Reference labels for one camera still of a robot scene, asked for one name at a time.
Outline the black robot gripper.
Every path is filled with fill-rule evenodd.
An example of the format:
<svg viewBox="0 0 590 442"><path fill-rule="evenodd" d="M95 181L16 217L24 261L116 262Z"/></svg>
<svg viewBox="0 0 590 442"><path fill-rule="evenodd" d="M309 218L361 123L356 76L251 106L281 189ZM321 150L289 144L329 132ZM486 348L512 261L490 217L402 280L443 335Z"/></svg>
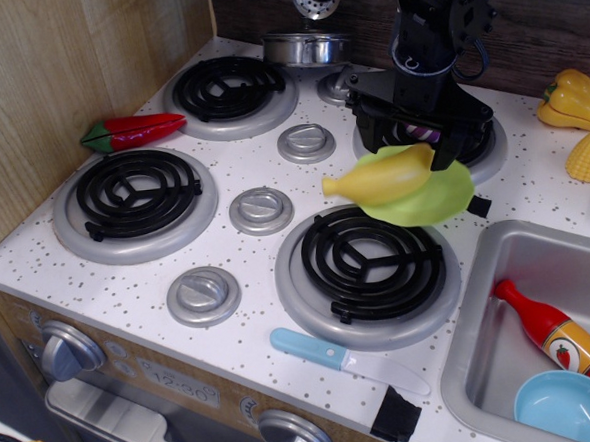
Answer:
<svg viewBox="0 0 590 442"><path fill-rule="evenodd" d="M485 145L484 127L493 110L461 88L449 68L409 72L400 67L375 72L353 71L347 80L347 106L366 150L387 145L394 126L412 124L440 132L430 170L443 171L456 160L474 160Z"/></svg>

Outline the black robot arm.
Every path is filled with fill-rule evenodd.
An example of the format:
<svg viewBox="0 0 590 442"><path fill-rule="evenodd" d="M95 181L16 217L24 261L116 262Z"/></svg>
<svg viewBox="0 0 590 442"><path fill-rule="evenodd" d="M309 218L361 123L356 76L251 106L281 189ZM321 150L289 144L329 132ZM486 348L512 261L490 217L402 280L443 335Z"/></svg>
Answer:
<svg viewBox="0 0 590 442"><path fill-rule="evenodd" d="M492 129L493 109L459 86L466 78L458 58L491 32L489 0L397 0L389 56L393 68L347 79L347 107L366 149L377 152L393 128L424 127L439 133L431 169L442 171L479 147Z"/></svg>

